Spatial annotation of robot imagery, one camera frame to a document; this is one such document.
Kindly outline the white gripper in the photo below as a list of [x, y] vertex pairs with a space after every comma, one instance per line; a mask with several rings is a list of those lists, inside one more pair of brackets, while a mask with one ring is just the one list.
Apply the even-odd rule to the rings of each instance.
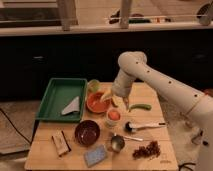
[[134, 77], [127, 74], [123, 70], [118, 72], [117, 77], [115, 78], [112, 84], [112, 92], [106, 91], [100, 98], [100, 101], [106, 101], [113, 97], [113, 94], [116, 96], [122, 97], [126, 110], [129, 110], [129, 98], [127, 98], [131, 92], [132, 84], [134, 82]]

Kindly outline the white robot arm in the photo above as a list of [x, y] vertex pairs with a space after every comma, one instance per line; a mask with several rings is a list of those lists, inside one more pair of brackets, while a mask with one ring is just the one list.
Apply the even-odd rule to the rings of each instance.
[[166, 100], [179, 107], [203, 131], [195, 171], [213, 171], [213, 97], [169, 77], [147, 65], [143, 52], [124, 52], [118, 57], [120, 70], [109, 93], [101, 100], [113, 95], [124, 99], [128, 105], [132, 84], [136, 79], [146, 82]]

